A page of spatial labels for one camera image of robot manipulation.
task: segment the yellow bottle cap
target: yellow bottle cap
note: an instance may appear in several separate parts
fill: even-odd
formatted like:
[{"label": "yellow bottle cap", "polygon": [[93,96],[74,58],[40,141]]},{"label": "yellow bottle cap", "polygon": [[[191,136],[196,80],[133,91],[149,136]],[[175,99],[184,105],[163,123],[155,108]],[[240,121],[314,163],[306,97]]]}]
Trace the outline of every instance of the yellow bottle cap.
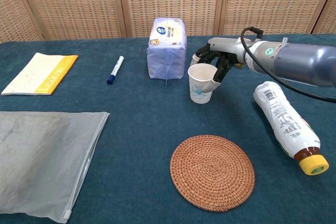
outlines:
[{"label": "yellow bottle cap", "polygon": [[307,175],[318,175],[329,168],[327,160],[322,155],[311,155],[299,162],[301,169]]}]

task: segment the paper cup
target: paper cup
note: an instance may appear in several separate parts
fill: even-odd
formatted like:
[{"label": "paper cup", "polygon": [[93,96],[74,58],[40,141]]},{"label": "paper cup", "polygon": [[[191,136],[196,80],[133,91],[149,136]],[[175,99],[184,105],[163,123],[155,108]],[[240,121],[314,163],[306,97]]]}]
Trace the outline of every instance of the paper cup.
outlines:
[{"label": "paper cup", "polygon": [[197,63],[189,67],[190,98],[193,102],[204,104],[210,101],[212,91],[204,93],[202,89],[211,82],[216,71],[215,66],[207,63]]}]

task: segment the barcode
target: barcode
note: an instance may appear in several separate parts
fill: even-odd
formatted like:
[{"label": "barcode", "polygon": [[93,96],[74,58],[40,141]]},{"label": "barcode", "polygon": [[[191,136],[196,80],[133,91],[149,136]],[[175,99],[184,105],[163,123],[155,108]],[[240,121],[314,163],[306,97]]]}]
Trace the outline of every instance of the barcode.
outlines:
[{"label": "barcode", "polygon": [[267,98],[267,100],[268,101],[270,101],[270,100],[272,100],[272,99],[274,99],[275,97],[274,97],[274,93],[271,91],[271,90],[266,90],[266,91],[264,91],[264,94],[265,94],[265,96],[266,96],[266,98]]}]

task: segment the table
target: table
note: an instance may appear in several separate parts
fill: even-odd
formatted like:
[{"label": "table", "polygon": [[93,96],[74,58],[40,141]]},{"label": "table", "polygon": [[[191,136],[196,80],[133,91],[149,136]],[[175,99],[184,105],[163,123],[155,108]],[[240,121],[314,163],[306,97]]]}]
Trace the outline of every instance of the table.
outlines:
[{"label": "table", "polygon": [[[283,35],[265,35],[281,41]],[[289,42],[336,46],[336,35],[286,35]],[[188,37],[187,70],[192,54],[209,39]],[[78,54],[52,95],[0,97],[2,111],[111,113],[98,140],[87,177],[68,223],[333,223],[336,220],[336,105],[283,88],[299,114],[321,140],[330,168],[307,176],[276,142],[255,87],[271,80],[233,68],[207,104],[190,100],[188,76],[150,79],[147,38],[7,42],[0,45],[0,89],[23,69],[35,52]],[[125,60],[113,85],[107,85],[118,57]],[[335,97],[335,88],[295,84]],[[255,189],[241,206],[224,213],[198,209],[182,198],[170,178],[170,159],[185,139],[223,136],[249,156]],[[0,223],[54,223],[26,214],[0,215]]]}]

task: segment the round rattan coaster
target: round rattan coaster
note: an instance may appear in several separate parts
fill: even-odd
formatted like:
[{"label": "round rattan coaster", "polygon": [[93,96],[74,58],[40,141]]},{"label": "round rattan coaster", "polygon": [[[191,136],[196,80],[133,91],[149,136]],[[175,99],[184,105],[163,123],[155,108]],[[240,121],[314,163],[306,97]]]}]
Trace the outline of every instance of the round rattan coaster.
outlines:
[{"label": "round rattan coaster", "polygon": [[253,191],[252,164],[233,142],[213,135],[186,139],[172,155],[170,174],[177,191],[196,207],[223,212]]}]

